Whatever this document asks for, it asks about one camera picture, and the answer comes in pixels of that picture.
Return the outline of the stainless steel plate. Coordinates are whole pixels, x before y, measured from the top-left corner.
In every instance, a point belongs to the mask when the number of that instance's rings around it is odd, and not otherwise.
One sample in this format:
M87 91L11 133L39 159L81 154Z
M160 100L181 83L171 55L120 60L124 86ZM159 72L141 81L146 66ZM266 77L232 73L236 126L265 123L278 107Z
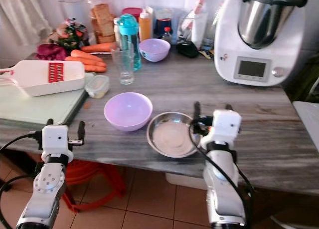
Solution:
M192 118L177 111L160 113L147 126L148 144L169 158L186 158L197 152L191 140L199 137L189 130Z

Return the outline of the small lidded plastic container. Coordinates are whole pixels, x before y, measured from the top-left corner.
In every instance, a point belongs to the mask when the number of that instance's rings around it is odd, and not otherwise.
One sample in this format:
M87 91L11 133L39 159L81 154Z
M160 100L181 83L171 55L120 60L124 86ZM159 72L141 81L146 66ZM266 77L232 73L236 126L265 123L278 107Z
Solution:
M85 85L85 90L91 98L100 99L110 89L110 78L103 75L92 76Z

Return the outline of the large purple plastic bowl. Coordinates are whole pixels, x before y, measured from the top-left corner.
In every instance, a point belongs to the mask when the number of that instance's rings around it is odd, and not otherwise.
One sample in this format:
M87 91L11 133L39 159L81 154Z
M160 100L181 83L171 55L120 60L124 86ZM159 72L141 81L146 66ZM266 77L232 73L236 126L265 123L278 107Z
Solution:
M116 130L131 132L145 126L153 112L153 103L146 95L125 92L114 95L103 108L105 119Z

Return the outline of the white plastic box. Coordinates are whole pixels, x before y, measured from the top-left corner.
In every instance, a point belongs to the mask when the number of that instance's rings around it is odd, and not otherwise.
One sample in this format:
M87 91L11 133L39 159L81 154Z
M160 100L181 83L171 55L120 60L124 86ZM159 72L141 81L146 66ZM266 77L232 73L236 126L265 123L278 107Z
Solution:
M165 173L165 178L169 183L175 184L177 186L190 187L199 190L207 189L206 183L202 178L189 177L186 175L177 175L171 173Z

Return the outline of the black pouch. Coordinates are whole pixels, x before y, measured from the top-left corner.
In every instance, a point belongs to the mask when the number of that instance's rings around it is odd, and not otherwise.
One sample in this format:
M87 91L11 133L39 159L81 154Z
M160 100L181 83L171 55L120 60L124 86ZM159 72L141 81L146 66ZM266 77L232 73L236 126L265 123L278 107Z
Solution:
M180 40L175 47L179 54L189 58L196 58L200 55L198 47L190 40Z

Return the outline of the white kitchen food processor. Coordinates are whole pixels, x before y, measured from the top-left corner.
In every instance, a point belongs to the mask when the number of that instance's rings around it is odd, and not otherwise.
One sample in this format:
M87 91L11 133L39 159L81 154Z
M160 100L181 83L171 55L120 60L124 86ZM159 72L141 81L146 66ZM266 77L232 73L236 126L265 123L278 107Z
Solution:
M285 81L300 55L308 0L224 0L214 65L233 83L271 87Z

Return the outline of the dark purple beetroot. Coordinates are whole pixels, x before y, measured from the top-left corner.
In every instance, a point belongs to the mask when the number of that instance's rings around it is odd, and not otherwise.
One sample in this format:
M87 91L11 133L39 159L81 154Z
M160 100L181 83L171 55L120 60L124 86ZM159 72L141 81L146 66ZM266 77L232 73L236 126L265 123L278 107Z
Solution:
M54 43L41 44L37 47L35 58L38 60L64 61L68 56L64 47Z

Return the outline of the small purple plastic bowl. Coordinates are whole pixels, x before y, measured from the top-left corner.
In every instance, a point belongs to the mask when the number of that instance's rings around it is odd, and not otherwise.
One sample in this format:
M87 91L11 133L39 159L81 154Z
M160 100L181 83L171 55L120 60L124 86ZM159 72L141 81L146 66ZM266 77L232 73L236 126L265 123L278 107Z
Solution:
M139 51L149 62L164 60L171 49L171 44L162 39L146 39L139 43Z

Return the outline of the white appliance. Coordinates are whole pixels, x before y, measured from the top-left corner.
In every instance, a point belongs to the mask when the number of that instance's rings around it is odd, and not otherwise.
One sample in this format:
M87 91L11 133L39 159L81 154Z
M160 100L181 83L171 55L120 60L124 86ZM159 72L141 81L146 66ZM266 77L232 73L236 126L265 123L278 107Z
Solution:
M294 101L293 107L319 152L319 103Z

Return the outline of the clear utensil container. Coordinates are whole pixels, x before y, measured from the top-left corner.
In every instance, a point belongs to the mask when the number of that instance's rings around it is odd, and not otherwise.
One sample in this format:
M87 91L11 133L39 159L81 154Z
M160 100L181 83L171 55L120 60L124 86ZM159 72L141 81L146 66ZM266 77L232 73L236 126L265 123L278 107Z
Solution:
M201 47L207 25L207 12L190 12L178 23L177 42L190 41L194 46Z

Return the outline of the flower patterned bag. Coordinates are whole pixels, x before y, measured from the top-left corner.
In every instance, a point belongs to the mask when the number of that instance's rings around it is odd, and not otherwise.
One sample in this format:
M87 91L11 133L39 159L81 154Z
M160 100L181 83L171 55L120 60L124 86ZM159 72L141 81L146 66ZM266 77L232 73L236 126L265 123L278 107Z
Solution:
M89 46L89 35L84 24L77 23L75 18L67 18L47 38L46 42L62 46L66 51L80 50Z

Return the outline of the orange sauce bottle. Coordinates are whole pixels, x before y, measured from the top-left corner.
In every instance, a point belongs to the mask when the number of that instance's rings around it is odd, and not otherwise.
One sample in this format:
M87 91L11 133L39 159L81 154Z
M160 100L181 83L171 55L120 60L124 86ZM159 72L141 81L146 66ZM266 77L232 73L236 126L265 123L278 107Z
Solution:
M138 18L139 22L139 42L147 39L152 39L153 29L152 29L152 15L148 13L145 9L142 10Z

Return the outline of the teal water bottle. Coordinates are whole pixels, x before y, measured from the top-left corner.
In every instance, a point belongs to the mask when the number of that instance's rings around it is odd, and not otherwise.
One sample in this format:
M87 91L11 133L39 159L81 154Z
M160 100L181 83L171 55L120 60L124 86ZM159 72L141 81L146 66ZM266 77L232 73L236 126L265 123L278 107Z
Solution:
M139 24L131 14L122 14L118 20L119 37L124 42L124 49L131 52L134 60L134 71L142 67L141 54L139 51Z

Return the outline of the red lidded container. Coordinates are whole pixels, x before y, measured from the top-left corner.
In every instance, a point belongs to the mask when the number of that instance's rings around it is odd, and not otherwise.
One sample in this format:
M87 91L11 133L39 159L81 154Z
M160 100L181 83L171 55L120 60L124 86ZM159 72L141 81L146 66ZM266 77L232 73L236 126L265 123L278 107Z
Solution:
M121 15L130 14L130 15L133 15L134 17L136 17L136 18L139 18L139 16L141 15L142 12L143 12L143 8L126 7L126 8L123 8L123 10L121 11Z

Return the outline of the clear glass jar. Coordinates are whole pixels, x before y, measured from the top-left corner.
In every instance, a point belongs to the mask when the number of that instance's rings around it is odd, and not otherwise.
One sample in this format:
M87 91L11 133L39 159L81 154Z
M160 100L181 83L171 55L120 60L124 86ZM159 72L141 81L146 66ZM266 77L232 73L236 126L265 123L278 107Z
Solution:
M84 26L89 25L85 0L59 0L59 3L66 18L74 19L76 23Z

